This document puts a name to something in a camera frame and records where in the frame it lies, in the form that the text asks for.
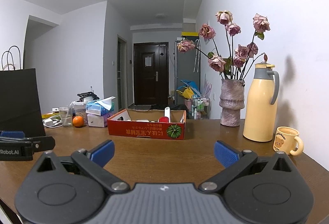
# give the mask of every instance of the red cardboard box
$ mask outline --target red cardboard box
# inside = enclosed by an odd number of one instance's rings
[[[162,110],[124,109],[107,119],[107,127],[110,135],[183,140],[186,112],[171,111],[171,123],[158,123],[158,119],[164,115],[165,112]],[[149,120],[150,122],[137,122],[137,120]]]

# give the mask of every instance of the green pumpkin picture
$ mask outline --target green pumpkin picture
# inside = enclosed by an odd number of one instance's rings
[[[179,125],[171,125],[167,128],[167,135],[172,139],[177,139],[182,133],[182,128]]]

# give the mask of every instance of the white logo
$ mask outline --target white logo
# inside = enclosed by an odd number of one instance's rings
[[[0,150],[0,154],[2,155],[18,155],[19,151],[18,150]]]
[[[160,187],[160,190],[162,190],[162,191],[166,191],[167,189],[169,189],[169,187],[166,185],[163,185],[162,187]]]

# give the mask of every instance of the wooden table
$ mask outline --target wooden table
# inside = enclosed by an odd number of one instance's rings
[[[228,128],[220,125],[219,120],[188,120],[185,139],[175,141],[109,136],[106,128],[60,127],[47,129],[46,133],[55,138],[54,152],[58,156],[113,140],[115,156],[105,169],[132,187],[136,182],[194,182],[198,186],[224,169],[213,156],[217,140],[239,150],[251,149],[259,156],[274,154],[273,142],[252,142],[242,136],[242,131],[243,122],[240,127]],[[34,154],[34,160],[29,162],[0,162],[0,199],[14,211],[16,191],[40,155]],[[291,159],[315,198],[307,223],[318,224],[329,215],[329,172],[304,153]]]

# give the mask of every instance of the red brush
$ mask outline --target red brush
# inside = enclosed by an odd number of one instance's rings
[[[167,116],[162,116],[159,118],[158,122],[160,123],[169,123],[169,118]]]

